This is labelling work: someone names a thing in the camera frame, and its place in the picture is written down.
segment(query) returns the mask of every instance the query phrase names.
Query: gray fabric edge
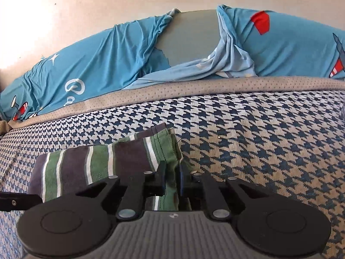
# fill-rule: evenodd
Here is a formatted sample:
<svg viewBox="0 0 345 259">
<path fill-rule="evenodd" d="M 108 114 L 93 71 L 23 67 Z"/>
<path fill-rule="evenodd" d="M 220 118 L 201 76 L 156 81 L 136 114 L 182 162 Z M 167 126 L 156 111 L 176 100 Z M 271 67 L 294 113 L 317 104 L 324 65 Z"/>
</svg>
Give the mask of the gray fabric edge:
<svg viewBox="0 0 345 259">
<path fill-rule="evenodd" d="M 50 122 L 72 115 L 113 107 L 170 99 L 176 97 L 242 92 L 299 92 L 312 90 L 345 90 L 345 82 L 319 77 L 249 77 L 221 80 L 171 82 L 150 87 L 119 90 L 82 102 L 67 105 L 53 112 L 27 119 L 9 121 L 9 125 L 23 128 L 37 123 Z"/>
</svg>

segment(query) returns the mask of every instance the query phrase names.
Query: metal rivet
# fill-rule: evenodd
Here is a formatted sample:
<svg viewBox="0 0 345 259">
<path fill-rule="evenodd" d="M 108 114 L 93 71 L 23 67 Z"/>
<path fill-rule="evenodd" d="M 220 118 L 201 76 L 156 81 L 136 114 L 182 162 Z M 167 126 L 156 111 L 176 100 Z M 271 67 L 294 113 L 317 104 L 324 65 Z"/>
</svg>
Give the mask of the metal rivet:
<svg viewBox="0 0 345 259">
<path fill-rule="evenodd" d="M 174 218 L 174 219 L 175 219 L 175 218 L 177 218 L 177 217 L 178 217 L 178 214 L 177 214 L 177 213 L 173 213 L 173 214 L 170 214 L 170 215 L 169 215 L 169 217 L 171 217 L 171 218 Z"/>
<path fill-rule="evenodd" d="M 135 211 L 133 209 L 122 209 L 122 210 L 120 210 L 118 215 L 121 218 L 130 218 L 130 217 L 133 217 L 135 215 Z"/>
<path fill-rule="evenodd" d="M 213 212 L 213 216 L 216 218 L 226 218 L 230 215 L 230 212 L 225 209 L 216 209 Z"/>
</svg>

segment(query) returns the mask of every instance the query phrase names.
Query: striped cloth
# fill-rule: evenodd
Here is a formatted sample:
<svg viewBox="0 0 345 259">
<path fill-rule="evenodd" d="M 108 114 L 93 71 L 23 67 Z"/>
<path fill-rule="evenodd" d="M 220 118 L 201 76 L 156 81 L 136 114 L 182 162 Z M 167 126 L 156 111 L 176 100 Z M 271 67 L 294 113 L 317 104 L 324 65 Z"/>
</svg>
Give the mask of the striped cloth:
<svg viewBox="0 0 345 259">
<path fill-rule="evenodd" d="M 173 129 L 165 123 L 122 138 L 109 145 L 81 146 L 40 155 L 35 163 L 28 193 L 43 202 L 77 192 L 111 175 L 129 177 L 153 171 L 166 163 L 166 193 L 147 200 L 147 210 L 178 210 L 175 167 L 182 161 Z"/>
<path fill-rule="evenodd" d="M 340 117 L 345 121 L 345 103 L 344 103 L 344 105 L 342 107 Z"/>
</svg>

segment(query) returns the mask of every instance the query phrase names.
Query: red pattern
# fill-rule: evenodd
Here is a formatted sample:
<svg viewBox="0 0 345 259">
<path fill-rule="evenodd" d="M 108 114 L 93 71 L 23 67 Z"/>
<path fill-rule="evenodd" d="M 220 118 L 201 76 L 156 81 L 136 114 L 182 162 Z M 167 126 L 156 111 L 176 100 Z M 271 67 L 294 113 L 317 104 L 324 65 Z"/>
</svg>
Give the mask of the red pattern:
<svg viewBox="0 0 345 259">
<path fill-rule="evenodd" d="M 267 33 L 270 30 L 270 16 L 264 12 L 257 12 L 252 15 L 251 21 L 259 31 L 260 35 Z"/>
<path fill-rule="evenodd" d="M 337 63 L 335 63 L 335 65 L 334 65 L 334 68 L 335 68 L 335 70 L 337 70 L 337 72 L 340 72 L 341 70 L 344 69 L 344 66 L 343 66 L 342 62 L 340 61 L 340 58 L 338 58 Z"/>
</svg>

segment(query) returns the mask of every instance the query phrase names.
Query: light blue fabric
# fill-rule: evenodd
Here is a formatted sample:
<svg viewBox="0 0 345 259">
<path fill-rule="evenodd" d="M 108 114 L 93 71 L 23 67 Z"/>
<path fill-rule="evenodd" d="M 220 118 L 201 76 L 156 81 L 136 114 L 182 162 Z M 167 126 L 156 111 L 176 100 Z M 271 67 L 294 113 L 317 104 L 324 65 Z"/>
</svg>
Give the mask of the light blue fabric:
<svg viewBox="0 0 345 259">
<path fill-rule="evenodd" d="M 253 59 L 258 76 L 345 77 L 345 31 L 272 11 L 225 5 L 217 11 L 234 44 Z M 338 70 L 332 73 L 335 66 Z"/>
<path fill-rule="evenodd" d="M 137 89 L 153 84 L 167 82 L 193 81 L 203 78 L 255 77 L 254 62 L 247 52 L 234 44 L 225 21 L 218 14 L 220 41 L 215 50 L 207 57 L 182 63 L 171 68 L 152 72 L 136 79 L 123 89 Z"/>
<path fill-rule="evenodd" d="M 1 118 L 24 120 L 45 114 L 120 90 L 141 73 L 167 67 L 168 61 L 154 47 L 174 12 L 115 25 L 41 60 L 1 92 Z"/>
</svg>

